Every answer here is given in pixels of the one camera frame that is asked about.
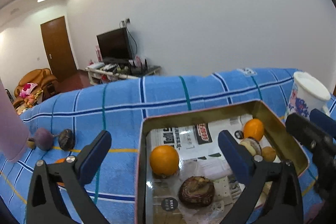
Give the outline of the dark brown passion fruit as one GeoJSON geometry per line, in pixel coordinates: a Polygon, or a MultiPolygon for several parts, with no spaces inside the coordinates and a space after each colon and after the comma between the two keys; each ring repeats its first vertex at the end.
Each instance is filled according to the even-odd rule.
{"type": "Polygon", "coordinates": [[[58,136],[59,147],[63,151],[70,151],[75,146],[75,135],[70,129],[64,129],[58,136]]]}

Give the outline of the round purple fruit with stem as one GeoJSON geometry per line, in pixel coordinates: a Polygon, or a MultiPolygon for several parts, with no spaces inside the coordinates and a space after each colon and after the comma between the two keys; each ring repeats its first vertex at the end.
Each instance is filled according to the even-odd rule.
{"type": "Polygon", "coordinates": [[[45,128],[39,128],[33,135],[35,145],[42,151],[48,151],[54,144],[54,139],[59,135],[53,135],[45,128]]]}

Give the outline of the small tan round fruit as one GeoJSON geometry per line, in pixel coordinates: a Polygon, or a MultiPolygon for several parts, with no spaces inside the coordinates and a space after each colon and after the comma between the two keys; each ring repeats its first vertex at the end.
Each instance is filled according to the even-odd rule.
{"type": "Polygon", "coordinates": [[[275,149],[270,146],[262,148],[261,155],[267,162],[274,162],[277,156],[275,149]]]}

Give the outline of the cut purple yam slice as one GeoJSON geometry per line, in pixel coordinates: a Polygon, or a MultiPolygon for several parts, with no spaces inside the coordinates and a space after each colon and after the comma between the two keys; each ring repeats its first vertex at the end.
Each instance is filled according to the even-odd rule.
{"type": "Polygon", "coordinates": [[[260,143],[253,137],[245,138],[239,144],[244,146],[252,156],[261,155],[260,143]]]}

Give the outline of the small mandarin orange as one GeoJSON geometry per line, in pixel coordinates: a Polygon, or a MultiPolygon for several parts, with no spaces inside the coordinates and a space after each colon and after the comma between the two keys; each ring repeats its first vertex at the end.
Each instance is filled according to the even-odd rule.
{"type": "Polygon", "coordinates": [[[259,119],[252,119],[248,121],[243,128],[243,134],[245,138],[254,138],[257,141],[261,141],[265,133],[264,124],[259,119]]]}

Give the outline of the small olive round fruit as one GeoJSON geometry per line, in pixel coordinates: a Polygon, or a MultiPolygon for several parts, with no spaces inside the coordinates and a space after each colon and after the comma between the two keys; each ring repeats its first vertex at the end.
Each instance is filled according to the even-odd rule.
{"type": "Polygon", "coordinates": [[[36,144],[33,138],[28,138],[27,147],[29,147],[31,150],[36,149],[36,144]]]}

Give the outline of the purple cylindrical container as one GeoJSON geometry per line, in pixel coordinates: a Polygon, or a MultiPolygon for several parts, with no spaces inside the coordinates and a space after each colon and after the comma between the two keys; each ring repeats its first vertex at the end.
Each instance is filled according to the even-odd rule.
{"type": "Polygon", "coordinates": [[[27,149],[30,132],[15,111],[2,83],[0,83],[0,90],[1,154],[9,162],[17,162],[27,149]]]}

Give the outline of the printed paper sheet in tin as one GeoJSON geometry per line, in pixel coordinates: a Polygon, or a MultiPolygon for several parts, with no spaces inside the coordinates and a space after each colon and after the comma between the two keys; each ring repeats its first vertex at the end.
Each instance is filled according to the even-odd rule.
{"type": "MultiPolygon", "coordinates": [[[[173,146],[179,155],[179,170],[169,177],[157,176],[147,167],[145,223],[220,223],[244,190],[236,180],[218,146],[218,135],[227,130],[240,143],[250,114],[209,123],[152,129],[146,135],[146,155],[159,145],[173,146]],[[178,197],[182,183],[192,176],[210,179],[215,186],[213,202],[207,207],[190,208],[178,197]]],[[[261,148],[272,147],[266,136],[261,148]]]]}

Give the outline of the blue plaid tablecloth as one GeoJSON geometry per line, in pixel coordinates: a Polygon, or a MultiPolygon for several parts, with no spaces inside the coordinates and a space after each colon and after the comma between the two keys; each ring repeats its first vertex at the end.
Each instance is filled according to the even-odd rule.
{"type": "MultiPolygon", "coordinates": [[[[142,124],[150,117],[206,110],[248,101],[264,102],[282,121],[293,86],[294,69],[237,69],[198,76],[149,76],[117,81],[62,93],[21,114],[35,133],[45,128],[57,135],[70,129],[75,146],[63,151],[58,143],[45,152],[27,149],[15,163],[1,157],[1,201],[18,223],[26,221],[27,199],[36,163],[53,164],[77,156],[102,131],[112,137],[111,147],[86,192],[110,223],[137,223],[135,199],[138,185],[139,141],[142,124]]],[[[300,175],[303,213],[308,215],[322,203],[314,191],[318,177],[311,153],[300,175]]]]}

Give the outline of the orange leather sofa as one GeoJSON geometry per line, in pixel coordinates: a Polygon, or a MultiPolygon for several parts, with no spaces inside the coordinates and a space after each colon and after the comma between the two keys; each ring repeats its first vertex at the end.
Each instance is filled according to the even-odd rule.
{"type": "Polygon", "coordinates": [[[15,108],[25,103],[26,98],[20,97],[19,93],[26,83],[36,83],[38,86],[31,92],[31,94],[35,95],[37,92],[42,91],[42,100],[44,101],[56,94],[56,88],[59,84],[59,81],[48,68],[35,69],[30,71],[22,77],[18,83],[18,86],[14,89],[15,99],[13,106],[15,108]]]}

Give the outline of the pink floral cushion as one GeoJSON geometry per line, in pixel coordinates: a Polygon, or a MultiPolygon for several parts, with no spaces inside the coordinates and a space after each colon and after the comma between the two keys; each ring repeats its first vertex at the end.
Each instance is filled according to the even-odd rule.
{"type": "Polygon", "coordinates": [[[26,98],[37,86],[38,85],[36,83],[26,83],[20,91],[19,96],[22,98],[26,98]]]}

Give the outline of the pink metal tin box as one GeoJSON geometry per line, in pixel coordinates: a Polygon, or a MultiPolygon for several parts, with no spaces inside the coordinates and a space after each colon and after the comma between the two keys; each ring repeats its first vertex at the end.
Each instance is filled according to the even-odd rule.
{"type": "Polygon", "coordinates": [[[139,141],[137,223],[301,223],[309,160],[260,100],[150,117],[139,141]]]}

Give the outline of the white tv stand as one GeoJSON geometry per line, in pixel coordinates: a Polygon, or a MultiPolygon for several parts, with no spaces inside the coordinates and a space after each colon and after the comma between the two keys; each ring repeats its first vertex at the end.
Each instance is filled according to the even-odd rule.
{"type": "Polygon", "coordinates": [[[159,75],[161,67],[149,65],[145,60],[139,67],[131,60],[127,64],[93,63],[85,68],[91,85],[107,84],[119,80],[138,79],[159,75]]]}

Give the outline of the brown wooden door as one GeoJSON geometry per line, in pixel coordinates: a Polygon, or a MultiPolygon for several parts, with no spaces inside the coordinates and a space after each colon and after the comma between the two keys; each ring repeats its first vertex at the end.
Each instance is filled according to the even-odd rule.
{"type": "Polygon", "coordinates": [[[52,74],[60,82],[76,74],[77,67],[70,46],[65,17],[41,24],[41,33],[52,74]]]}

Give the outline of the black television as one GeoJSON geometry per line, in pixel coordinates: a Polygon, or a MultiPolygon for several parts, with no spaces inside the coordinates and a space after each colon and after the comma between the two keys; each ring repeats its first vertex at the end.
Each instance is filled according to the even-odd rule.
{"type": "Polygon", "coordinates": [[[100,53],[103,59],[132,59],[126,28],[118,28],[96,36],[100,53]]]}

